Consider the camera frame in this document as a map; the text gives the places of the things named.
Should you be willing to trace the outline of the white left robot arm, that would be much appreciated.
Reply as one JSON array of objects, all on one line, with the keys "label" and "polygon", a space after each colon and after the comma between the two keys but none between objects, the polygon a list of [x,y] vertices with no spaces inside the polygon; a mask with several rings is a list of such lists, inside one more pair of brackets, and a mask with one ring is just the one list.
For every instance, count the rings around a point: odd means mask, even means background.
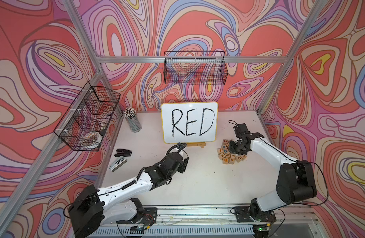
[{"label": "white left robot arm", "polygon": [[175,173],[185,172],[188,162],[189,156],[184,150],[167,152],[160,162],[143,167],[134,178],[108,187],[84,188],[64,210],[74,236],[86,238],[107,223],[141,221],[146,215],[136,195],[169,185]]}]

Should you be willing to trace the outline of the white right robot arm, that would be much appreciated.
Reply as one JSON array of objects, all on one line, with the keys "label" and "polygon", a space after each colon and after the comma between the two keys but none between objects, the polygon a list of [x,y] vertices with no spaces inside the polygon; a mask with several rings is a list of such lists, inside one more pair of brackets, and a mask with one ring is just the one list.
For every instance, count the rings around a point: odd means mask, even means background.
[{"label": "white right robot arm", "polygon": [[229,151],[236,155],[255,152],[277,169],[275,189],[253,199],[248,213],[259,222],[273,210],[317,196],[317,189],[310,162],[298,160],[264,139],[258,132],[250,132],[246,124],[233,127],[237,141],[229,142]]}]

